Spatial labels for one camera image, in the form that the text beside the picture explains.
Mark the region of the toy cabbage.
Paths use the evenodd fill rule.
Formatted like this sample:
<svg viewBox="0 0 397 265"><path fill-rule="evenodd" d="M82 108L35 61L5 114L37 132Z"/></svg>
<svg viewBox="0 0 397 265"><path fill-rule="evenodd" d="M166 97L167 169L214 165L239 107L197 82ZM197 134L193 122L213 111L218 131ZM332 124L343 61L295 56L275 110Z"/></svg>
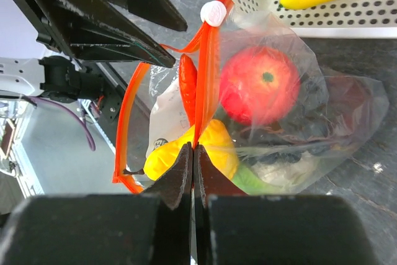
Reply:
<svg viewBox="0 0 397 265"><path fill-rule="evenodd" d="M256 163L250 166L243 161L232 178L232 183L248 195L296 194L314 181L318 163L303 154L296 163Z"/></svg>

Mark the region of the dark red toy apple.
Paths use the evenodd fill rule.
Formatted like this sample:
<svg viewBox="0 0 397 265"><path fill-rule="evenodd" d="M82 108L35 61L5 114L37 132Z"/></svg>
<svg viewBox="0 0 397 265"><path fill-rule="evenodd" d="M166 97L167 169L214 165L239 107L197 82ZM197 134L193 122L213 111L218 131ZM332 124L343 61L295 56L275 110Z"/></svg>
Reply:
<svg viewBox="0 0 397 265"><path fill-rule="evenodd" d="M352 76L326 76L329 98L325 117L330 140L366 141L371 135L370 93Z"/></svg>

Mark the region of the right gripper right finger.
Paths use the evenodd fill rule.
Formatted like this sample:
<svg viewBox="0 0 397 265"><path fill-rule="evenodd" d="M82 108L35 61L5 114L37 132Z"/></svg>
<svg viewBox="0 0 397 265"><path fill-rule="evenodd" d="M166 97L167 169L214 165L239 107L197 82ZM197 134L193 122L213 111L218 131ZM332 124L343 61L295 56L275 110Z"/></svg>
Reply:
<svg viewBox="0 0 397 265"><path fill-rule="evenodd" d="M194 150L199 264L376 264L353 208L331 195L245 195Z"/></svg>

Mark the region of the white plastic fruit basket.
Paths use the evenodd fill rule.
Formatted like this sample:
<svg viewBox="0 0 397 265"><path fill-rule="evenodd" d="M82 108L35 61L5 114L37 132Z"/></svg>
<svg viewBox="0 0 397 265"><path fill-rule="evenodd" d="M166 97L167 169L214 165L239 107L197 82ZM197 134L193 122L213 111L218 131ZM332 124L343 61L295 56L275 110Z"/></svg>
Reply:
<svg viewBox="0 0 397 265"><path fill-rule="evenodd" d="M301 37L396 38L396 0L335 0L291 11L279 0L233 0L231 20L241 24L248 14L271 12Z"/></svg>

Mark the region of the clear zip top bag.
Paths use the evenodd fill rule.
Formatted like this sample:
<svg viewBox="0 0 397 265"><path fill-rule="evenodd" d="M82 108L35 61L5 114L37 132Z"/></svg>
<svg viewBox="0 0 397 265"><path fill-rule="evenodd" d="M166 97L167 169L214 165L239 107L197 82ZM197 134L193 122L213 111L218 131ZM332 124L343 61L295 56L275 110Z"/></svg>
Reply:
<svg viewBox="0 0 397 265"><path fill-rule="evenodd" d="M319 66L276 16L232 23L213 0L172 69L140 63L121 103L113 183L139 193L201 145L249 195L297 193L372 137L389 101L380 81Z"/></svg>

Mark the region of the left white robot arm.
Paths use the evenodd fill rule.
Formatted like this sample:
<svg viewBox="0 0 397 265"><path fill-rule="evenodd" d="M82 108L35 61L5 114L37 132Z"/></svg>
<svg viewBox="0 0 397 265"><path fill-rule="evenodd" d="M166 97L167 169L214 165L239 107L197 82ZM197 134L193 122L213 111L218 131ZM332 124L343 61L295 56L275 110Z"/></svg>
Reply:
<svg viewBox="0 0 397 265"><path fill-rule="evenodd" d="M170 0L13 1L37 31L38 43L55 52L40 59L1 60L1 89L24 97L62 103L99 98L103 77L78 71L74 60L143 61L172 67L174 57L121 9L177 32L187 30L187 22Z"/></svg>

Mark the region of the black toy grapes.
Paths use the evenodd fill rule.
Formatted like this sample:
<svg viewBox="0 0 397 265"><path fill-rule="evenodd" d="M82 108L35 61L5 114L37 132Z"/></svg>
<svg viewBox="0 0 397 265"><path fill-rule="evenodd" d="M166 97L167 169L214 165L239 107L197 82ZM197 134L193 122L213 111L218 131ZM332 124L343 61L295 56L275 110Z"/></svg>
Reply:
<svg viewBox="0 0 397 265"><path fill-rule="evenodd" d="M236 135L237 155L250 166L277 162L295 164L305 153L329 156L346 138L336 132L337 110L331 106L331 86L320 76L301 79L292 110L276 121L279 129L252 125Z"/></svg>

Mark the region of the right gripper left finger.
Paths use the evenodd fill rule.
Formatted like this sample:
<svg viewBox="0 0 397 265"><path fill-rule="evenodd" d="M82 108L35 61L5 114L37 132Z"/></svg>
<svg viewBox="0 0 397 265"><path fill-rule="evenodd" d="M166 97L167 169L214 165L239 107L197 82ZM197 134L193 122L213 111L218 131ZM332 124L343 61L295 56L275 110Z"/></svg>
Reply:
<svg viewBox="0 0 397 265"><path fill-rule="evenodd" d="M1 232L2 264L189 264L193 151L139 195L35 196Z"/></svg>

